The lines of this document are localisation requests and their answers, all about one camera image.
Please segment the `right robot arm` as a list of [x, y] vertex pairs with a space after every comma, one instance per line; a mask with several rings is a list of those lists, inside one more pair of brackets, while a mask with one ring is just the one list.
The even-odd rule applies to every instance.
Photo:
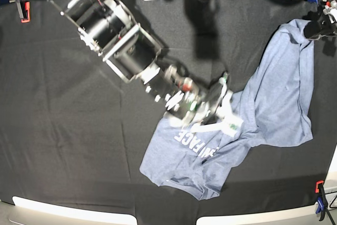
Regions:
[[120, 0], [71, 0], [58, 10], [122, 81], [138, 79], [155, 102], [163, 101], [179, 126], [206, 132], [234, 125], [227, 77], [205, 89], [175, 64], [163, 63], [159, 41]]

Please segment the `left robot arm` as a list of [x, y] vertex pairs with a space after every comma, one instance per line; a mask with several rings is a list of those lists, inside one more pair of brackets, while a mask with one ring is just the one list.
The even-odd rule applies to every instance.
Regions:
[[303, 33], [309, 40], [336, 37], [336, 0], [320, 4], [315, 19], [307, 23]]

